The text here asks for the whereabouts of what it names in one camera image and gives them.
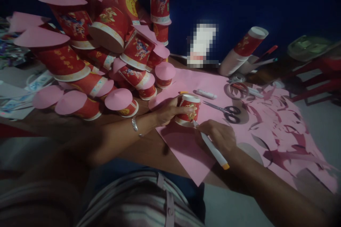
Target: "left hand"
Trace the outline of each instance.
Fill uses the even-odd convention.
[[[154,112],[158,126],[166,126],[178,114],[189,114],[194,111],[191,107],[177,107],[183,94],[174,97],[168,104]]]

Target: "scissors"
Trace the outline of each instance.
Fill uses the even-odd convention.
[[[211,106],[215,109],[218,109],[224,113],[224,117],[226,118],[227,121],[233,123],[233,124],[238,124],[240,122],[240,118],[235,116],[235,114],[240,114],[241,111],[238,107],[236,106],[227,106],[225,108],[221,108],[219,106],[216,106],[214,104],[211,104],[209,102],[204,101],[204,104]]]

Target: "striped shirt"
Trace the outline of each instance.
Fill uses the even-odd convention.
[[[75,187],[59,181],[19,187],[0,196],[0,226],[204,226],[180,189],[153,171],[112,182],[76,219],[80,199]]]

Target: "floor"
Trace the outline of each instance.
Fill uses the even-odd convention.
[[[300,78],[304,81],[314,75],[316,72],[312,71]],[[306,106],[302,100],[296,104],[300,107],[309,130],[326,160],[341,169],[339,156],[341,152],[341,107],[330,101]],[[46,154],[55,150],[56,146],[54,142],[44,138],[25,141],[22,139],[0,140],[0,166],[3,169],[15,168],[25,171]],[[1,181],[0,194],[10,184],[8,180]],[[206,203],[206,226],[272,226],[252,197],[206,185],[204,201]]]

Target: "right hand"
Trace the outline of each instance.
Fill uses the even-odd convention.
[[[228,157],[228,154],[236,147],[236,137],[230,126],[207,120],[196,126],[196,129],[210,136],[214,146],[224,157]]]

